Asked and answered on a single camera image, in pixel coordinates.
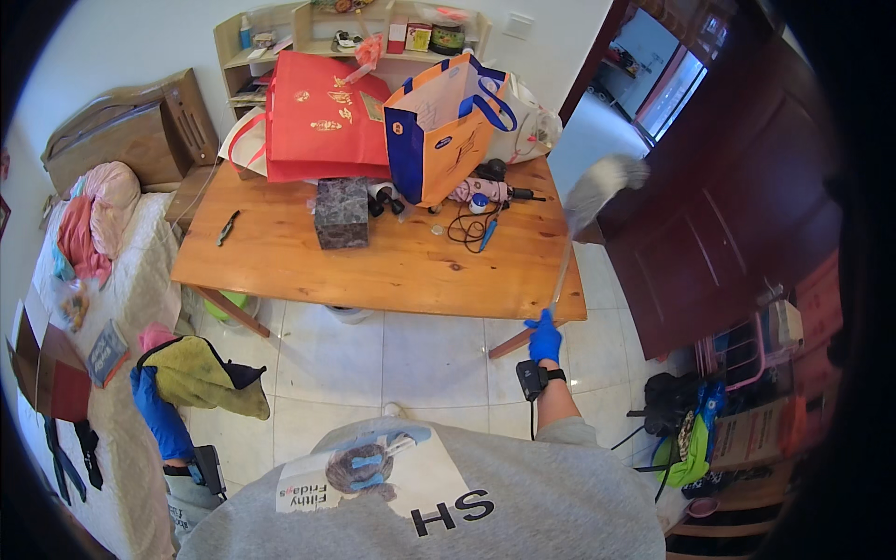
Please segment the dark red door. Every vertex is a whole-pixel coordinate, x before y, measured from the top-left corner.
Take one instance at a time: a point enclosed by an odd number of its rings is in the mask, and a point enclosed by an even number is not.
[[[649,182],[599,218],[647,358],[746,317],[837,246],[823,180],[838,152],[812,71],[740,21],[726,49],[648,155]]]

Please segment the black cord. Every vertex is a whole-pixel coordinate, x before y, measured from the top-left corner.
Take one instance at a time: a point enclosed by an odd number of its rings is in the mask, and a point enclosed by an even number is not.
[[[624,444],[628,440],[632,439],[635,434],[637,434],[638,432],[640,432],[643,429],[644,429],[644,424],[641,424],[640,426],[638,426],[638,429],[634,430],[631,434],[627,435],[624,440],[622,440],[618,444],[614,445],[613,447],[610,447],[610,451],[614,451],[617,447]]]
[[[659,501],[659,496],[663,493],[663,488],[666,487],[666,481],[669,480],[669,472],[672,470],[672,452],[674,451],[674,449],[672,449],[672,447],[673,447],[672,442],[669,442],[669,460],[668,460],[668,463],[666,463],[666,474],[663,475],[663,481],[659,485],[659,490],[657,490],[657,495],[655,495],[653,497],[654,504]]]
[[[448,224],[448,238],[452,241],[457,241],[458,243],[463,243],[463,246],[467,247],[467,250],[471,253],[482,253],[481,250],[477,247],[476,249],[470,248],[470,243],[477,243],[482,241],[482,237],[486,236],[486,230],[488,229],[488,224],[493,220],[497,220],[497,214],[502,210],[502,206],[505,208],[510,207],[510,203],[507,201],[499,202],[495,209],[488,212],[483,212],[481,214],[474,214],[470,212],[468,214],[463,214],[463,203],[457,208],[457,218],[452,220],[450,224]],[[471,218],[472,223],[464,224],[464,219]],[[463,237],[455,237],[452,235],[453,229],[459,229],[463,234]]]

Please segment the green cloth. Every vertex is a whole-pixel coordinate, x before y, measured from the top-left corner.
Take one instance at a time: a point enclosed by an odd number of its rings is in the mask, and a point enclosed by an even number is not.
[[[669,451],[672,448],[672,436],[660,444],[659,449],[653,455],[653,465],[665,466],[668,464]],[[706,448],[710,442],[710,431],[706,429],[703,423],[703,416],[697,415],[694,420],[694,430],[691,432],[691,444],[687,448],[687,460],[673,463],[669,469],[669,478],[666,484],[680,488],[685,484],[691,484],[703,478],[703,475],[710,469],[710,464],[706,462]],[[662,481],[666,476],[666,471],[657,471],[657,480]]]
[[[185,336],[151,350],[142,365],[156,367],[156,391],[163,401],[173,405],[221,407],[260,420],[271,415],[261,377],[237,389],[209,342],[200,337]]]

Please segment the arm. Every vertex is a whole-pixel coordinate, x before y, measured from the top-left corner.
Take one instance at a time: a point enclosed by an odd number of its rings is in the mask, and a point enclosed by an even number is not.
[[[184,468],[195,458],[193,441],[174,405],[163,401],[156,392],[155,367],[135,367],[131,370],[131,393],[143,420],[159,444],[165,470],[178,472],[165,474],[168,512],[174,522],[177,546],[184,542],[199,521],[218,507],[220,500],[211,494],[208,487],[195,484],[193,478],[184,473]]]
[[[560,365],[554,360],[544,358],[538,365],[550,371],[560,369]],[[563,379],[552,379],[547,382],[547,387],[538,396],[538,430],[557,420],[569,417],[582,417],[581,412],[573,402],[573,396],[569,393],[569,387]]]
[[[529,337],[529,357],[548,371],[560,369],[560,344],[563,335],[554,326],[548,310],[538,321],[526,321],[535,329]],[[569,387],[562,379],[552,379],[538,396],[538,435],[540,442],[597,446],[594,428],[585,424],[575,406]]]

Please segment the gloved hand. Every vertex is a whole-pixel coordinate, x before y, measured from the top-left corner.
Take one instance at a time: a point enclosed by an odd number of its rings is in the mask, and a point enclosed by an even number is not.
[[[170,402],[163,401],[156,392],[155,366],[135,367],[131,370],[131,393],[134,403],[143,415],[159,444],[162,459],[192,459],[193,440],[186,431],[184,421]]]
[[[536,363],[547,358],[559,364],[560,342],[563,340],[563,335],[555,328],[551,312],[542,309],[541,318],[537,321],[527,319],[526,326],[535,329],[535,332],[529,335],[529,358]]]

